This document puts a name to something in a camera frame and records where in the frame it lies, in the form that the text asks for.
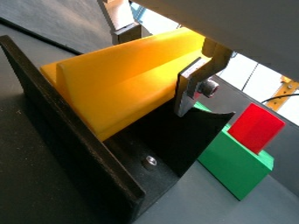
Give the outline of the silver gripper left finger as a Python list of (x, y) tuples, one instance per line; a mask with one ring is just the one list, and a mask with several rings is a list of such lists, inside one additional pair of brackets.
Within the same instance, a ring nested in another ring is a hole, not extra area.
[(133, 22), (122, 27), (117, 27), (112, 31), (112, 43), (122, 44), (141, 38), (141, 25)]

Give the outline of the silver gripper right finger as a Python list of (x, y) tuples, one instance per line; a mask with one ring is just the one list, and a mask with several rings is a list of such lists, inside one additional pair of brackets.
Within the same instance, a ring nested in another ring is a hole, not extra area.
[(229, 63), (232, 51), (209, 38), (204, 39), (201, 56), (178, 72), (174, 87), (173, 113), (182, 117), (194, 105), (198, 95), (210, 98), (218, 84), (210, 76)]

